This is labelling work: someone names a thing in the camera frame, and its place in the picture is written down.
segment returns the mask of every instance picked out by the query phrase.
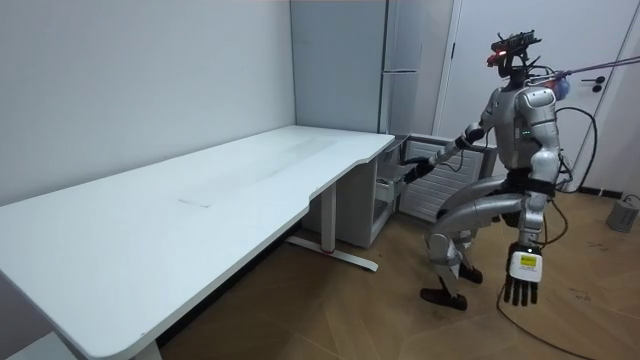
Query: wooden floor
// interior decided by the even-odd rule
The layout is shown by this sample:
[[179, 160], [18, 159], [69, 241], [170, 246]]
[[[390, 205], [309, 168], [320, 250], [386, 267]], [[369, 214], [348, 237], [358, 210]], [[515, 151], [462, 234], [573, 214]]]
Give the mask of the wooden floor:
[[[640, 225], [631, 234], [609, 230], [604, 221], [613, 200], [570, 195], [559, 196], [558, 204], [570, 230], [544, 252], [539, 304], [503, 308], [566, 349], [597, 359], [639, 359]], [[548, 220], [551, 236], [559, 233], [553, 209]], [[423, 231], [395, 217], [371, 249], [341, 247], [376, 261], [375, 274], [285, 244], [167, 344], [163, 358], [572, 358], [519, 331], [495, 309], [516, 231], [500, 223], [479, 232], [470, 251], [485, 283], [460, 281], [467, 312], [419, 298], [421, 287], [438, 284]]]

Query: desk foot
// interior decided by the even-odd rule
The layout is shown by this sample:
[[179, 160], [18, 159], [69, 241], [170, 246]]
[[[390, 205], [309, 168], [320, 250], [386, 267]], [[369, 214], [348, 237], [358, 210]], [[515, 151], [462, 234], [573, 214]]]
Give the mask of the desk foot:
[[158, 345], [154, 341], [147, 345], [146, 348], [142, 349], [142, 351], [140, 351], [138, 355], [134, 356], [131, 360], [162, 360], [162, 356], [160, 355]]
[[359, 258], [351, 254], [343, 253], [342, 251], [338, 251], [338, 250], [334, 250], [333, 253], [329, 254], [322, 251], [322, 248], [320, 247], [319, 244], [301, 239], [299, 237], [292, 236], [287, 239], [287, 242], [290, 244], [302, 246], [303, 248], [307, 248], [309, 250], [313, 250], [315, 252], [319, 252], [327, 256], [331, 256], [334, 259], [339, 259], [339, 260], [346, 261], [348, 263], [360, 266], [361, 268], [367, 271], [376, 272], [378, 270], [378, 264], [374, 263], [373, 261]]

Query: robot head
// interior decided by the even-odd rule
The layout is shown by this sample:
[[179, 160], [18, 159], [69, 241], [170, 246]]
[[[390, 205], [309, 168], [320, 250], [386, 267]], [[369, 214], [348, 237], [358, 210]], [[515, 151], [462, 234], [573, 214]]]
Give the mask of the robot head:
[[[491, 44], [491, 50], [494, 53], [487, 59], [487, 66], [497, 66], [498, 74], [500, 74], [502, 78], [514, 76], [526, 77], [529, 65], [533, 65], [533, 63], [527, 65], [527, 61], [529, 61], [527, 49], [529, 45], [537, 44], [542, 40], [536, 39], [534, 30], [511, 35], [506, 39], [503, 39], [500, 34], [498, 34], [498, 37], [500, 41]], [[522, 61], [521, 66], [513, 66], [513, 59], [515, 57], [520, 58]]]

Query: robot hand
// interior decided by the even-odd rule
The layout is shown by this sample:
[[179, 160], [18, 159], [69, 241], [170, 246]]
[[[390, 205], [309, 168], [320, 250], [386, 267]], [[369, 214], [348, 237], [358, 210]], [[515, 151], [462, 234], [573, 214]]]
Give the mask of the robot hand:
[[542, 253], [538, 246], [515, 242], [509, 246], [507, 278], [504, 284], [504, 302], [513, 294], [513, 305], [527, 306], [538, 303], [538, 283], [542, 279]]
[[418, 165], [415, 166], [413, 169], [411, 169], [411, 171], [405, 174], [404, 182], [406, 184], [411, 184], [412, 182], [427, 175], [428, 173], [433, 171], [433, 169], [435, 169], [435, 166], [431, 165], [431, 163], [429, 162], [429, 158], [426, 158], [423, 156], [411, 158], [405, 161], [405, 165], [410, 165], [410, 164], [418, 164]]

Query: drawer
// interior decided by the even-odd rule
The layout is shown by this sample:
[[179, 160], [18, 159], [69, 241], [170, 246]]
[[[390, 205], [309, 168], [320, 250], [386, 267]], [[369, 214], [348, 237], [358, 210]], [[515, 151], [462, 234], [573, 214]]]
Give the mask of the drawer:
[[400, 165], [379, 164], [376, 176], [376, 199], [393, 202], [404, 188], [402, 178], [404, 167]]

